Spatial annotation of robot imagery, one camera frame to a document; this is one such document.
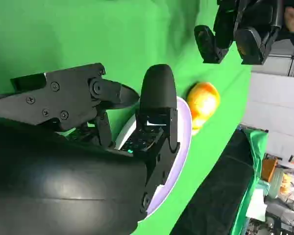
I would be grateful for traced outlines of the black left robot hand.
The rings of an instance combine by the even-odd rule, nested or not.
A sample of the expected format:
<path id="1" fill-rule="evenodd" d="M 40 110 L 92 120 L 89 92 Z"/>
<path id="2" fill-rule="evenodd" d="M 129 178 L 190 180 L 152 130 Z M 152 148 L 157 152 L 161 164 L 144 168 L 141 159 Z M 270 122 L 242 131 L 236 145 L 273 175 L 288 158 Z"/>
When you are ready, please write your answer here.
<path id="1" fill-rule="evenodd" d="M 243 65 L 262 65 L 282 28 L 281 0 L 219 0 L 214 27 L 197 25 L 194 35 L 204 61 L 219 64 L 236 43 Z"/>

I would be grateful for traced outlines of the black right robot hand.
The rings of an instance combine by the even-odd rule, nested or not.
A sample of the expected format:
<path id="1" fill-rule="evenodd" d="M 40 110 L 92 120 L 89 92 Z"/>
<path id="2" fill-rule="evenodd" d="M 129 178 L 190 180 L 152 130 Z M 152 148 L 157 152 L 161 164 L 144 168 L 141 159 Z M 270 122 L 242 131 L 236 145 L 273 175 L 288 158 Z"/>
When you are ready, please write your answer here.
<path id="1" fill-rule="evenodd" d="M 0 95 L 0 235 L 128 235 L 180 149 L 169 65 L 141 92 L 101 63 L 12 79 Z"/>

